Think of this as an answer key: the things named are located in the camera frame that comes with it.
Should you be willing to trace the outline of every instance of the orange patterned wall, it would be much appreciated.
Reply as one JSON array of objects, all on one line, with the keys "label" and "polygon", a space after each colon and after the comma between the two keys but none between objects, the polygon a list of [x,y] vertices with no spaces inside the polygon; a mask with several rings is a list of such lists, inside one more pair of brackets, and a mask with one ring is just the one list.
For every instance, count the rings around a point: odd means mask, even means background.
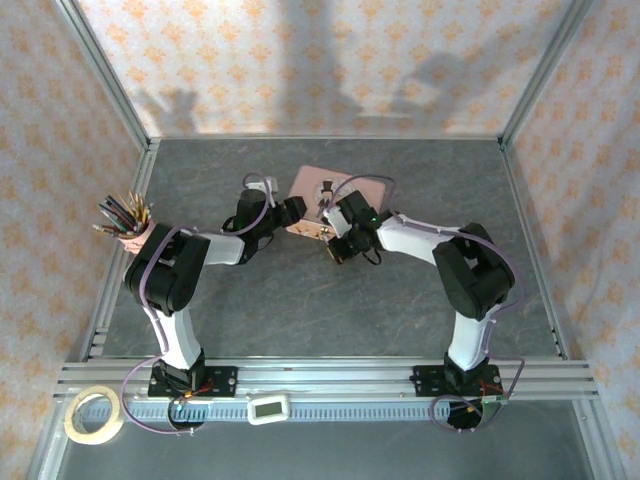
[{"label": "orange patterned wall", "polygon": [[53,1],[0,8],[0,465],[24,478],[62,362],[84,334],[133,145]]},{"label": "orange patterned wall", "polygon": [[594,4],[515,142],[539,253],[640,472],[640,3]]},{"label": "orange patterned wall", "polygon": [[490,135],[569,0],[80,0],[151,136]]}]

